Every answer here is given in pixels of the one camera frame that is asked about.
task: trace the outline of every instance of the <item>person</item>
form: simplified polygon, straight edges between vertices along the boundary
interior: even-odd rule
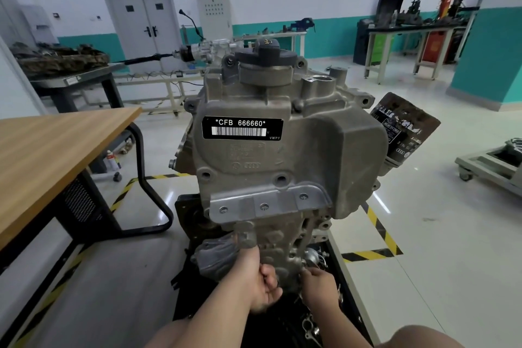
[[[302,298],[321,331],[325,348],[369,348],[339,308],[334,276],[318,268],[301,273]],[[242,249],[230,272],[219,282],[192,319],[160,329],[145,348],[240,347],[249,312],[262,312],[283,294],[276,271],[260,264],[259,248]],[[406,326],[379,348],[462,348],[446,334],[423,326]]]

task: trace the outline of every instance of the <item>hand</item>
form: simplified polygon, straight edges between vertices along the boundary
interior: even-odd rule
[[[303,302],[313,315],[339,309],[339,293],[332,274],[319,268],[307,268],[301,272],[301,281]]]
[[[260,264],[257,246],[241,249],[230,273],[245,283],[251,312],[265,310],[283,294],[283,289],[277,287],[275,268],[268,264]]]

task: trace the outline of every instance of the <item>baseboard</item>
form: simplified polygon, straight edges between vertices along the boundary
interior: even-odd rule
[[[486,109],[490,109],[492,111],[518,111],[522,110],[522,102],[497,102],[492,101],[486,98],[482,98],[481,96],[468,94],[467,92],[461,91],[460,89],[449,87],[446,90],[446,94],[453,96],[454,98],[460,99],[462,101],[470,102],[472,104],[485,107]]]

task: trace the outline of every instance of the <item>caster wheel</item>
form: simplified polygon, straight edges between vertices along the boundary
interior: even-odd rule
[[[473,175],[470,174],[470,173],[463,173],[463,172],[461,172],[458,175],[459,175],[459,178],[464,180],[465,182],[473,179]]]

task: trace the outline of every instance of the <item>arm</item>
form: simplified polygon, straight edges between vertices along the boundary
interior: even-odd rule
[[[334,276],[310,268],[301,274],[303,301],[319,326],[325,348],[371,348],[362,334],[339,308]]]
[[[259,264],[259,248],[243,249],[172,348],[239,347],[248,313],[263,310],[281,295],[274,267]]]

